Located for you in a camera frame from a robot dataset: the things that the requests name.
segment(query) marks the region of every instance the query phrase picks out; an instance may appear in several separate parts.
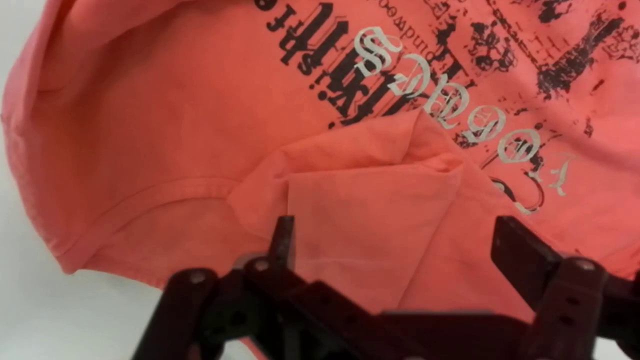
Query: white surface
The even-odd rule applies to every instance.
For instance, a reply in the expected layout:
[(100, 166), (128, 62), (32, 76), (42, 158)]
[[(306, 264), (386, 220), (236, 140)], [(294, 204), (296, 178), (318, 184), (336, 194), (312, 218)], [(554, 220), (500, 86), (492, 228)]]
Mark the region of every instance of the white surface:
[[(0, 86), (42, 0), (0, 0)], [(64, 276), (24, 216), (0, 140), (0, 360), (126, 360), (160, 292), (124, 278)], [(232, 344), (224, 358), (252, 358)], [(624, 360), (600, 342), (600, 360)]]

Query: t-shirt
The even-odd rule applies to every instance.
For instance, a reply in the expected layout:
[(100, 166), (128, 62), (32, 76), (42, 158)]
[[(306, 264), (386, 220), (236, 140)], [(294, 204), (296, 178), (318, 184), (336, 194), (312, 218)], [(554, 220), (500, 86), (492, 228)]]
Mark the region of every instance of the t-shirt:
[(364, 308), (530, 310), (518, 216), (640, 268), (638, 2), (48, 0), (2, 108), (64, 272), (226, 274), (296, 216), (294, 272)]

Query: coral t-shirt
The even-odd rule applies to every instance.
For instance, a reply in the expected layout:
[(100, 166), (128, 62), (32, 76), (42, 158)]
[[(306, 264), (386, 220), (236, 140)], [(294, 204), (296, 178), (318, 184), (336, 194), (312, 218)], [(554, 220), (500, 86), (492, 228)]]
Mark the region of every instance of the coral t-shirt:
[(638, 2), (48, 0), (2, 124), (66, 272), (294, 270), (368, 310), (530, 310), (498, 214), (640, 268)]

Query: white background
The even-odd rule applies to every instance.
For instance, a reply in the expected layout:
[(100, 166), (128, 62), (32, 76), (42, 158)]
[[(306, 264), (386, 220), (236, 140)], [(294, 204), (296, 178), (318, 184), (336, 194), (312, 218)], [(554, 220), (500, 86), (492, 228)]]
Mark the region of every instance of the white background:
[[(0, 88), (42, 4), (0, 0)], [(60, 272), (24, 216), (0, 136), (0, 360), (126, 360), (158, 298), (160, 290), (124, 278)], [(224, 358), (252, 356), (232, 344)], [(624, 356), (600, 342), (596, 358)]]

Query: shirt fabric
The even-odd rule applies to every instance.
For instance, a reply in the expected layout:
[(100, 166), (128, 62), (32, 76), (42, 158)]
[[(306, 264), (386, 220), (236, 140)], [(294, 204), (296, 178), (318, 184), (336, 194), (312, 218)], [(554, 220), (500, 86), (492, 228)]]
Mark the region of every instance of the shirt fabric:
[(2, 108), (64, 272), (226, 274), (296, 216), (294, 270), (364, 308), (532, 312), (518, 216), (640, 266), (638, 2), (48, 0)]

